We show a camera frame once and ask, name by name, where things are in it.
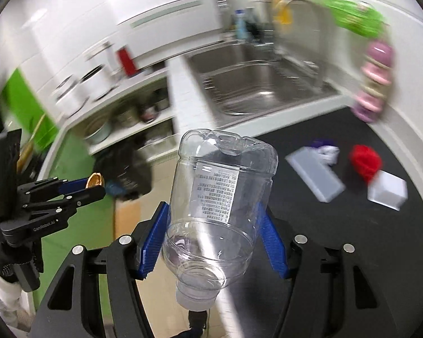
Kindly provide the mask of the golden wrapper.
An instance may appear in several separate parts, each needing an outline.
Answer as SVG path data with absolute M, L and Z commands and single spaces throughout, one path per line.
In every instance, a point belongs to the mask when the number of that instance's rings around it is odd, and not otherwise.
M 92 173 L 86 182 L 86 188 L 93 188 L 96 186 L 104 186 L 104 177 L 100 172 Z

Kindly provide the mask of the clear plastic bottle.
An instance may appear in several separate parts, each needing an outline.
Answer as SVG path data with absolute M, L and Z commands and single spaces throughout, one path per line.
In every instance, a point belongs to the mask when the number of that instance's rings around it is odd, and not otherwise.
M 273 178 L 277 151 L 252 137 L 209 129 L 179 143 L 162 257 L 185 309 L 210 309 L 248 269 Z

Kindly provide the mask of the translucent plastic lid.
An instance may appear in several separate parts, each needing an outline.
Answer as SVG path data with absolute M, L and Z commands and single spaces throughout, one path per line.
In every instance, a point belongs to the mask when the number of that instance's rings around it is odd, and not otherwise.
M 345 185 L 310 147 L 302 147 L 286 156 L 286 161 L 322 203 L 330 203 L 345 190 Z

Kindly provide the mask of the white plastic box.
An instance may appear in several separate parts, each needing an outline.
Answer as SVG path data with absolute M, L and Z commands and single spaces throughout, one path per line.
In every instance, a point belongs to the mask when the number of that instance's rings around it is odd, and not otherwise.
M 399 211 L 408 198 L 407 183 L 402 178 L 380 170 L 367 187 L 367 199 Z

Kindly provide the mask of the red wrapper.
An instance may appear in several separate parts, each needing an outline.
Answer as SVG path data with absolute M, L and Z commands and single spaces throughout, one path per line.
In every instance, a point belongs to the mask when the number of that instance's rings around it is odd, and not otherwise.
M 356 144 L 349 155 L 354 171 L 369 184 L 381 170 L 383 161 L 380 155 L 370 146 Z

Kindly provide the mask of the black dual pedal trash bin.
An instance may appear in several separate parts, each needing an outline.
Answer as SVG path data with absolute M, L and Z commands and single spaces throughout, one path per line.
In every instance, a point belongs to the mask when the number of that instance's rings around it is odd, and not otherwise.
M 132 143 L 117 143 L 97 153 L 93 170 L 104 177 L 105 191 L 113 198 L 138 199 L 152 190 L 150 165 Z

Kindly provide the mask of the orange floor mat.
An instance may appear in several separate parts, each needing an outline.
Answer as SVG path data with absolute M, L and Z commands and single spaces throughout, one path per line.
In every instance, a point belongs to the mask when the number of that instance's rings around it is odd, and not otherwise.
M 115 201 L 114 237 L 131 234 L 140 222 L 141 206 L 138 200 Z

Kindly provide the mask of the light blue basin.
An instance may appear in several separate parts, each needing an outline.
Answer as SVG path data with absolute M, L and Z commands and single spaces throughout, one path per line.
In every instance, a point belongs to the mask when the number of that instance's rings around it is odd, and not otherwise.
M 84 140 L 95 145 L 106 140 L 112 132 L 111 120 L 107 116 L 94 118 L 85 128 Z

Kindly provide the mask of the black counter mat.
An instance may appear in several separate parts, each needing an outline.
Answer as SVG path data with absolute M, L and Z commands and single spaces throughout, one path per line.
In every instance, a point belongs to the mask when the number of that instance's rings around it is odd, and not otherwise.
M 325 246 L 352 243 L 380 283 L 399 334 L 423 337 L 423 199 L 409 182 L 408 198 L 399 211 L 369 201 L 363 180 L 348 160 L 354 145 L 367 145 L 380 154 L 386 172 L 408 179 L 389 147 L 347 108 L 263 129 L 258 137 L 279 155 L 269 200 L 274 215 Z M 340 149 L 334 170 L 346 189 L 329 203 L 318 201 L 286 160 L 316 140 L 334 141 Z

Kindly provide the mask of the red canister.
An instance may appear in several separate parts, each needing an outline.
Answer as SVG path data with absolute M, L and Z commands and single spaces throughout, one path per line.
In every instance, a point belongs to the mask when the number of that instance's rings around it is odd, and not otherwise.
M 117 51 L 117 57 L 127 77 L 133 77 L 138 73 L 138 68 L 135 66 L 125 46 Z

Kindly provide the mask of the stainless steel double sink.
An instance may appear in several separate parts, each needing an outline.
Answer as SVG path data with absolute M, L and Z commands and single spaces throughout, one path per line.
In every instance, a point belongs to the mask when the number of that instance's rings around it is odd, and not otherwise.
M 186 54 L 218 127 L 333 98 L 338 91 L 288 59 L 238 41 L 213 44 Z

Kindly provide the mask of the pink stacked bear container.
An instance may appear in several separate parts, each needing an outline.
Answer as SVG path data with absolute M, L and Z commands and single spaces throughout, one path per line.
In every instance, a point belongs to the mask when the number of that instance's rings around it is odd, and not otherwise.
M 368 43 L 361 67 L 362 83 L 352 106 L 353 114 L 365 123 L 381 115 L 393 82 L 395 52 L 386 39 Z

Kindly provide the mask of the chrome gooseneck faucet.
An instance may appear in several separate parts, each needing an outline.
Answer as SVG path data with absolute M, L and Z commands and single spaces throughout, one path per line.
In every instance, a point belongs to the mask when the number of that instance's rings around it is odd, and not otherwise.
M 325 9 L 312 0 L 283 0 L 292 14 L 292 23 L 275 23 L 279 49 L 313 79 L 313 88 L 324 84 L 325 58 L 329 47 L 329 26 Z

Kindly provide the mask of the yellow hanging scrubber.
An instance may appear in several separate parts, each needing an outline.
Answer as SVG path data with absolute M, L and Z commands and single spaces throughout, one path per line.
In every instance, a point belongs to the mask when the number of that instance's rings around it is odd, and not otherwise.
M 271 5 L 275 22 L 285 26 L 292 23 L 292 14 L 286 2 L 283 0 L 271 0 Z

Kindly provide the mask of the green plastic basket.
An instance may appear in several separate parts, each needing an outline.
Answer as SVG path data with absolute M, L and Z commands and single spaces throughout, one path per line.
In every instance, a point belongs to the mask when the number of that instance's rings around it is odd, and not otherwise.
M 376 38 L 383 31 L 383 15 L 366 2 L 323 0 L 323 4 L 340 28 L 366 38 Z

